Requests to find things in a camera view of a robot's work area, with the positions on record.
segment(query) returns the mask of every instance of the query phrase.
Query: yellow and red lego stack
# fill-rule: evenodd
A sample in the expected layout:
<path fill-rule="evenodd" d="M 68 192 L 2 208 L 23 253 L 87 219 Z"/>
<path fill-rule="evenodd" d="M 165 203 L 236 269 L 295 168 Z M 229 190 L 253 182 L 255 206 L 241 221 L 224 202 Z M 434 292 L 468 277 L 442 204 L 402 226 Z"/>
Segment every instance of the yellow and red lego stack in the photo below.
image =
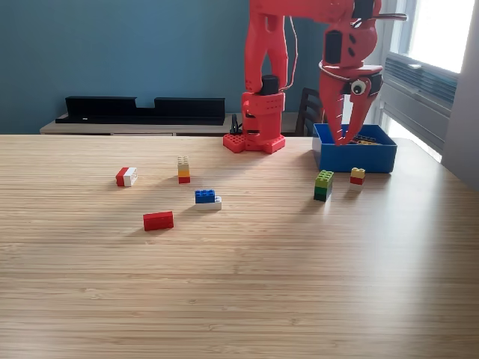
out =
<path fill-rule="evenodd" d="M 178 156 L 178 183 L 190 183 L 188 156 Z"/>
<path fill-rule="evenodd" d="M 364 179 L 366 177 L 366 171 L 362 168 L 354 167 L 351 170 L 350 189 L 354 191 L 362 191 L 364 185 Z"/>

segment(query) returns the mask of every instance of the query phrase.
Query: blue lego brick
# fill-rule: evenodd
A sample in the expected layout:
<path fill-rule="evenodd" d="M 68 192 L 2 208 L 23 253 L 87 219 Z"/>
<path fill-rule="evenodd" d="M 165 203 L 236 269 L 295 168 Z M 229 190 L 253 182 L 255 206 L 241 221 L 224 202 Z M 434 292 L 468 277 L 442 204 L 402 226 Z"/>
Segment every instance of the blue lego brick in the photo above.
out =
<path fill-rule="evenodd" d="M 215 203 L 215 191 L 213 189 L 201 189 L 195 191 L 196 203 Z"/>
<path fill-rule="evenodd" d="M 336 146 L 329 126 L 317 123 L 314 125 L 313 152 L 318 168 L 334 172 L 351 172 L 356 168 L 364 168 L 368 173 L 391 173 L 394 168 L 397 145 L 377 125 L 364 125 L 359 132 L 361 136 L 375 138 L 376 146 L 347 144 Z"/>

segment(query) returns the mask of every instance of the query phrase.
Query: green lego brick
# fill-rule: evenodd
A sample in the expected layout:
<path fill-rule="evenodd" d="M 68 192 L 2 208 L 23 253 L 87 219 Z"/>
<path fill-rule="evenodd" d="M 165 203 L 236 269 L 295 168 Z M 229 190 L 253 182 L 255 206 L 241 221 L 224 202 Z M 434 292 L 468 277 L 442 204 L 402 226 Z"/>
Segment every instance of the green lego brick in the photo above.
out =
<path fill-rule="evenodd" d="M 321 202 L 326 202 L 328 198 L 324 194 L 315 194 L 314 200 L 320 200 Z"/>
<path fill-rule="evenodd" d="M 334 172 L 321 171 L 321 173 L 316 178 L 315 186 L 328 188 L 330 185 L 332 185 L 333 175 L 334 175 Z"/>
<path fill-rule="evenodd" d="M 328 189 L 325 189 L 325 188 L 319 188 L 318 189 L 318 192 L 316 192 L 316 188 L 314 189 L 314 200 L 320 200 L 322 202 L 326 202 L 329 198 L 329 196 L 331 196 L 331 193 L 332 193 L 332 187 L 329 187 Z"/>
<path fill-rule="evenodd" d="M 314 194 L 328 194 L 328 189 L 324 187 L 314 187 Z"/>

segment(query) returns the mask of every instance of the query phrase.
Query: red robotic arm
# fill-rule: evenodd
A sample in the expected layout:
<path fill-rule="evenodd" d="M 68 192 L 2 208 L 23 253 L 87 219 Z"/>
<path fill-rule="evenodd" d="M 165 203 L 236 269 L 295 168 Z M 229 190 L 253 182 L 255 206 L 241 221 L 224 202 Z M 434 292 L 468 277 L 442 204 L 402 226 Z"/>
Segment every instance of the red robotic arm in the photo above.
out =
<path fill-rule="evenodd" d="M 320 96 L 337 145 L 348 144 L 361 130 L 382 86 L 382 67 L 364 66 L 377 42 L 376 20 L 406 20 L 403 14 L 379 14 L 381 0 L 250 0 L 242 96 L 243 134 L 226 135 L 234 152 L 275 152 L 284 146 L 281 113 L 287 86 L 284 17 L 297 16 L 331 24 L 325 33 L 320 63 Z M 272 75 L 262 76 L 266 53 Z M 344 95 L 351 95 L 353 112 L 347 132 L 341 129 Z"/>

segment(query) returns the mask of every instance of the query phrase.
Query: stacked lego bricks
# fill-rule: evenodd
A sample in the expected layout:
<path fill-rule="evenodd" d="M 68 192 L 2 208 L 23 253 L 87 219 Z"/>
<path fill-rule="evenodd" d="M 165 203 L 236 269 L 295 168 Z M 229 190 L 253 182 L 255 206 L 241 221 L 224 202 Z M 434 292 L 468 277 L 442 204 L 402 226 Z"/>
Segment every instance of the stacked lego bricks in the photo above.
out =
<path fill-rule="evenodd" d="M 195 209 L 197 211 L 219 211 L 222 208 L 222 198 L 216 196 L 212 189 L 195 191 Z"/>
<path fill-rule="evenodd" d="M 191 177 L 189 175 L 189 160 L 188 156 L 178 157 L 178 183 L 190 183 Z"/>
<path fill-rule="evenodd" d="M 362 168 L 353 168 L 351 170 L 350 189 L 354 191 L 362 191 L 366 171 Z"/>
<path fill-rule="evenodd" d="M 321 171 L 314 184 L 314 200 L 326 202 L 332 193 L 333 172 Z"/>

